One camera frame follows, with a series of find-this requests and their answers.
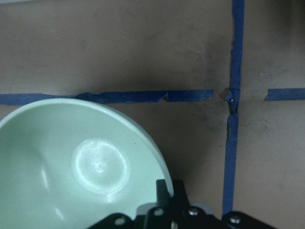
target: bowl rim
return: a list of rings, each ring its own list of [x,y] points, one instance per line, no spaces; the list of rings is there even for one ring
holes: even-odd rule
[[[37,108],[37,107],[53,105],[53,104],[72,104],[72,105],[87,107],[87,108],[102,112],[106,115],[109,115],[109,116],[115,118],[117,121],[124,124],[127,128],[129,128],[131,131],[133,131],[138,137],[140,137],[141,140],[149,148],[150,152],[152,152],[154,158],[157,160],[157,162],[163,172],[167,190],[168,190],[170,196],[172,197],[174,195],[173,183],[172,183],[167,165],[166,165],[165,160],[164,160],[158,146],[156,145],[156,143],[153,141],[153,139],[150,137],[150,135],[139,124],[137,124],[134,120],[132,120],[127,115],[123,114],[122,112],[120,112],[112,107],[105,106],[103,104],[90,102],[90,101],[84,101],[84,100],[80,100],[80,99],[53,98],[53,99],[40,100],[40,101],[36,101],[36,102],[30,103],[30,104],[24,105],[22,107],[19,107],[16,110],[14,110],[13,112],[11,112],[10,114],[8,114],[6,117],[4,117],[0,121],[0,131],[4,127],[4,125],[6,125],[6,123],[11,121],[16,116],[18,116],[28,110]]]

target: blue tape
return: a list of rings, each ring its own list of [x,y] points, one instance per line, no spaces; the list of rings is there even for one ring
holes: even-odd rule
[[[227,141],[224,163],[223,215],[233,210],[234,180],[238,134],[238,105],[244,35],[244,0],[232,1],[234,45],[231,50],[230,91],[226,99],[230,115],[227,119]]]
[[[227,119],[227,131],[228,137],[225,144],[223,215],[233,210],[238,114],[229,115]]]
[[[75,98],[100,104],[200,102],[214,96],[214,90],[189,91],[143,91],[143,92],[104,92],[101,94],[83,93],[79,95],[49,94],[0,94],[2,105],[26,105],[35,101],[52,98]]]
[[[304,100],[305,88],[268,89],[266,101]]]

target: floor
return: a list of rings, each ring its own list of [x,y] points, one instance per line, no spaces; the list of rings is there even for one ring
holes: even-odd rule
[[[109,104],[138,122],[192,203],[222,214],[233,23],[230,1],[40,0],[0,5],[0,93],[215,90],[203,102]],[[234,209],[303,228],[305,3],[249,0]],[[0,119],[18,106],[0,105]]]

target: bowl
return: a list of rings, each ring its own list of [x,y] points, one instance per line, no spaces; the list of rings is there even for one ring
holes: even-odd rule
[[[48,99],[0,122],[3,228],[84,229],[121,212],[135,218],[171,178],[158,147],[132,119],[104,105]]]

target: black metal bracket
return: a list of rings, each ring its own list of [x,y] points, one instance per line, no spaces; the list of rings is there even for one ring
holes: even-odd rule
[[[242,212],[230,212],[222,220],[191,206],[181,180],[173,180],[171,198],[165,180],[157,180],[157,206],[134,220],[114,213],[89,229],[275,229]]]

